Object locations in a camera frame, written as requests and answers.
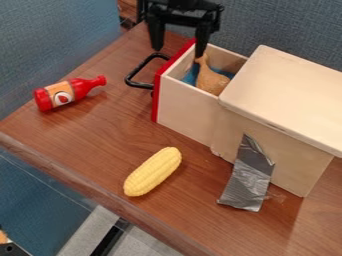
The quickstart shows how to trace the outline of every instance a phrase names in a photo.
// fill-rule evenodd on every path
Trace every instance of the ketchup bottle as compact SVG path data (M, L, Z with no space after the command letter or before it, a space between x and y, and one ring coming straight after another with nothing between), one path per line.
M75 78L38 88L34 90L34 98L39 109L47 111L83 99L91 89L99 85L106 85L106 83L106 77L103 75L93 80Z

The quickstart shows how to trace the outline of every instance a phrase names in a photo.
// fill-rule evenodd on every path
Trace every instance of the wooden table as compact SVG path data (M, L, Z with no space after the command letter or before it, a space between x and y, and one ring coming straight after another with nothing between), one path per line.
M163 52L174 54L184 42L166 33ZM271 185L259 213L217 205L232 166L152 123L150 92L123 82L150 53L139 25L68 75L102 73L106 87L46 114L27 103L1 121L0 144L185 254L342 255L342 161L332 162L304 200ZM160 64L137 80L151 80ZM182 152L179 169L146 196L126 197L125 178L166 146Z

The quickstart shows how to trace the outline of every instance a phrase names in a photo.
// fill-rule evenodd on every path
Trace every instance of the gray tape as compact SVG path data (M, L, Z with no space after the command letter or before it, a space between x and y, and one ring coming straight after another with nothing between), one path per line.
M244 134L233 174L219 204L258 212L271 180L274 163L265 156L258 143Z

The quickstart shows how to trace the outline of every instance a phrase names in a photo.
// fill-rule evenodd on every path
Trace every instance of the bottle label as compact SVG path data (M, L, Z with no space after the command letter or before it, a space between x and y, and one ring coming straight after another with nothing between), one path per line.
M67 81L46 86L45 90L49 93L54 108L75 100L74 90Z

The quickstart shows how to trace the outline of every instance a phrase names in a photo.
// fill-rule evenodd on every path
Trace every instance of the yellow corn cob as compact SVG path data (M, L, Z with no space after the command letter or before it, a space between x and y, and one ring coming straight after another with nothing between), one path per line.
M177 148L163 148L127 177L124 183L125 194L141 196L150 192L177 169L181 160Z

